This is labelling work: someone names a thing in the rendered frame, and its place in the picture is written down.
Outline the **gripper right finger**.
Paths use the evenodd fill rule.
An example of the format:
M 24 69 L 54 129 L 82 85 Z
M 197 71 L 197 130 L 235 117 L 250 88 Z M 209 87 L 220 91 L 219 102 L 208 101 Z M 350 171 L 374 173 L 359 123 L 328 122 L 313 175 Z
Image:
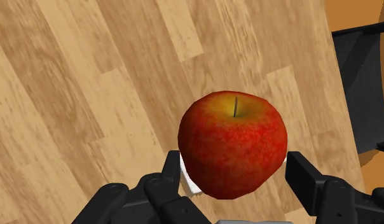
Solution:
M 285 179 L 315 224 L 384 224 L 384 187 L 362 193 L 321 174 L 298 151 L 287 153 Z

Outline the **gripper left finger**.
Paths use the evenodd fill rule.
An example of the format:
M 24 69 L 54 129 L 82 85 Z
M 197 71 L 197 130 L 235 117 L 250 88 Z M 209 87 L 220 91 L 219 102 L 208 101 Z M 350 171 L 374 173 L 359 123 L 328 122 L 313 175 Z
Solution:
M 109 183 L 95 193 L 71 224 L 211 224 L 188 197 L 178 194 L 180 153 L 168 152 L 161 172 L 137 186 Z

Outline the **red yellow apple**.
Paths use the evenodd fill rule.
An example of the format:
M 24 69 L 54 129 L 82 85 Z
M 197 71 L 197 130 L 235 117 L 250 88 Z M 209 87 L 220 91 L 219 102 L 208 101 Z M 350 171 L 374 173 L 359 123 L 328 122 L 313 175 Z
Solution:
M 212 92 L 182 116 L 178 149 L 190 179 L 215 199 L 257 190 L 283 164 L 287 131 L 266 99 L 243 92 Z

